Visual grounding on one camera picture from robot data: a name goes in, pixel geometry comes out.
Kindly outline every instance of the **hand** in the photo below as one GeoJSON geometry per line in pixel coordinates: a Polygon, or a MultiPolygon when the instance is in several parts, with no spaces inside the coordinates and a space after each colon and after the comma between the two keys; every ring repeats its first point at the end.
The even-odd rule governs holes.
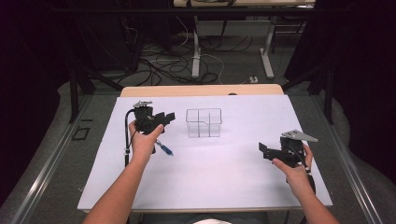
{"type": "MultiPolygon", "coordinates": [[[[314,155],[311,151],[311,148],[304,144],[303,147],[306,154],[305,163],[309,168],[311,168],[314,155]]],[[[305,168],[302,165],[291,168],[283,161],[280,161],[278,159],[273,159],[273,164],[286,175],[286,179],[288,180],[288,183],[290,185],[291,192],[297,199],[300,199],[300,197],[304,196],[306,193],[314,193],[311,185],[309,184],[308,177],[306,176],[305,168]]]]}
{"type": "Polygon", "coordinates": [[[154,131],[145,135],[136,131],[134,122],[135,120],[129,124],[129,132],[132,138],[132,160],[146,164],[149,162],[149,157],[151,156],[152,149],[154,149],[154,144],[158,136],[163,132],[163,125],[158,125],[154,131]]]}

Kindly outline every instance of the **dark curtain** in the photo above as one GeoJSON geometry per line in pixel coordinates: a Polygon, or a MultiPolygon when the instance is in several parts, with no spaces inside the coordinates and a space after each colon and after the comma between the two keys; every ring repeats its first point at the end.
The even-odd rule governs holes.
{"type": "MultiPolygon", "coordinates": [[[[317,7],[344,3],[318,1],[317,7]]],[[[331,67],[333,96],[350,124],[350,150],[396,183],[395,3],[361,0],[352,6],[345,15],[311,18],[285,77],[293,81],[314,66],[331,67]]],[[[311,93],[325,87],[325,74],[309,78],[311,93]]]]}
{"type": "Polygon", "coordinates": [[[0,204],[13,190],[57,110],[68,76],[34,1],[0,4],[0,204]]]}

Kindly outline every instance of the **transparent container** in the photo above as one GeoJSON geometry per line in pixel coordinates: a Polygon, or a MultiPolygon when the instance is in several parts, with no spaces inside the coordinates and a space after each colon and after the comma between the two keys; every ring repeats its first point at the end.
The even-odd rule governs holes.
{"type": "Polygon", "coordinates": [[[221,109],[188,109],[186,113],[190,138],[220,137],[221,109]]]}

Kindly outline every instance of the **power strip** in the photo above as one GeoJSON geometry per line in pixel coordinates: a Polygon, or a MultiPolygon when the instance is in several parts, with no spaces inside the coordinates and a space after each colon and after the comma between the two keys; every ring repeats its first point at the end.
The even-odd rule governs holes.
{"type": "Polygon", "coordinates": [[[259,83],[259,79],[257,77],[249,77],[248,79],[250,80],[251,84],[259,83]]]}

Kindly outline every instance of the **white tabletop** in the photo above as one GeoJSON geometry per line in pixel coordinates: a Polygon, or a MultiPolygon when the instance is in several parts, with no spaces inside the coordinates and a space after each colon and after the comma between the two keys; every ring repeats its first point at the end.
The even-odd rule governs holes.
{"type": "MultiPolygon", "coordinates": [[[[90,210],[124,166],[124,117],[138,101],[152,101],[154,114],[175,112],[159,140],[136,194],[136,212],[221,212],[299,208],[285,176],[259,151],[259,142],[280,148],[279,136],[301,130],[287,95],[120,97],[114,107],[78,209],[90,210]],[[189,138],[186,110],[220,108],[220,137],[189,138]]],[[[332,200],[315,161],[317,195],[332,200]]]]}
{"type": "MultiPolygon", "coordinates": [[[[187,0],[174,0],[175,7],[185,7],[187,0]]],[[[224,7],[225,3],[206,3],[191,0],[193,7],[224,7]]],[[[315,0],[236,0],[234,7],[263,7],[263,6],[303,6],[315,4],[315,0]]]]}

